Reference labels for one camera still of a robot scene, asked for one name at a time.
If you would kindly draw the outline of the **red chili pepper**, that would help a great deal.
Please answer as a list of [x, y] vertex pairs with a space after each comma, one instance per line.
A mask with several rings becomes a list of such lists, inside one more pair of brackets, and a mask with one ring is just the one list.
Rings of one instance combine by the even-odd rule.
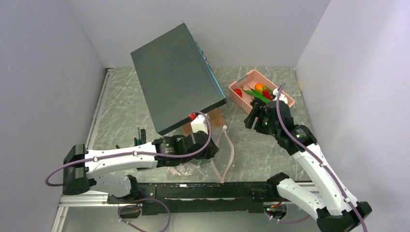
[[264, 89], [264, 90], [262, 91], [262, 93], [263, 93], [263, 96], [264, 96], [265, 98], [269, 99], [270, 101], [273, 100], [272, 97], [271, 97], [270, 92], [269, 92], [267, 89]]

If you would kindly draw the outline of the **long green chili pepper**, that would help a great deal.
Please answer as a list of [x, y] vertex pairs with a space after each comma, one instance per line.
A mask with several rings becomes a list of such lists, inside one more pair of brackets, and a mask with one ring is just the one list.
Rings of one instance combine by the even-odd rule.
[[250, 95], [252, 98], [254, 99], [258, 99], [260, 101], [262, 101], [263, 103], [267, 104], [272, 102], [271, 99], [265, 97], [263, 94], [259, 93], [258, 91], [254, 90], [254, 89], [243, 89], [241, 88], [241, 90], [245, 93], [247, 93], [248, 95]]

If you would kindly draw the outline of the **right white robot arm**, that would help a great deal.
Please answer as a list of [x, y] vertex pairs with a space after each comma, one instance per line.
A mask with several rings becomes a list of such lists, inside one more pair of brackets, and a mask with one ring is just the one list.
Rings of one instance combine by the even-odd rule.
[[291, 158], [301, 165], [320, 196], [304, 189], [285, 173], [267, 180], [266, 194], [273, 201], [281, 197], [293, 202], [315, 219], [322, 232], [349, 232], [357, 226], [367, 231], [364, 220], [372, 212], [343, 185], [324, 157], [317, 139], [304, 125], [297, 125], [283, 101], [252, 103], [245, 127], [271, 135]]

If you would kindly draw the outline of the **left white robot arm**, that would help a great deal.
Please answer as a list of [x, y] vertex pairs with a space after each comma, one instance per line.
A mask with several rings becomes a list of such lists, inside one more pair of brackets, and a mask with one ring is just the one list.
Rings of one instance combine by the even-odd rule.
[[113, 150], [86, 150], [74, 145], [63, 163], [64, 195], [100, 191], [132, 203], [141, 197], [136, 177], [117, 176], [113, 172], [135, 168], [147, 170], [176, 167], [196, 160], [208, 160], [219, 151], [204, 131], [188, 136], [164, 136], [143, 145]]

